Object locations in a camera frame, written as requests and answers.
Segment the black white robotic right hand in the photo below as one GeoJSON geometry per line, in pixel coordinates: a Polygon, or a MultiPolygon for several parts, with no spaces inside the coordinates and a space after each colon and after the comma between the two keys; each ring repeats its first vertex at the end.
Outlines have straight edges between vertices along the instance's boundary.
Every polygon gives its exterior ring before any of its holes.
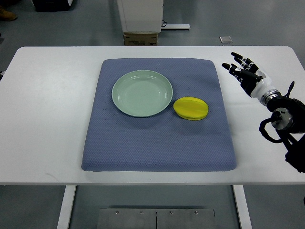
{"type": "Polygon", "coordinates": [[[240,83],[248,96],[262,99],[267,92],[275,89],[271,86],[271,79],[252,60],[235,52],[231,55],[238,65],[223,63],[222,67],[240,83]]]}

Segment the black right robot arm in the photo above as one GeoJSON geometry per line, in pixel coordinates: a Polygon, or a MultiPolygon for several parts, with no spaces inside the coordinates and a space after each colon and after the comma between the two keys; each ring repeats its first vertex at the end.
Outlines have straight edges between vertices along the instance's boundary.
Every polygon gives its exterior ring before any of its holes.
{"type": "Polygon", "coordinates": [[[299,140],[292,134],[305,133],[305,104],[301,101],[290,98],[290,92],[294,82],[289,86],[286,95],[275,95],[267,102],[267,109],[272,112],[270,118],[260,123],[259,131],[262,136],[272,143],[282,143],[287,149],[285,161],[294,167],[298,172],[305,172],[305,137],[299,140]],[[279,136],[279,139],[272,138],[265,130],[270,123],[279,136]]]}

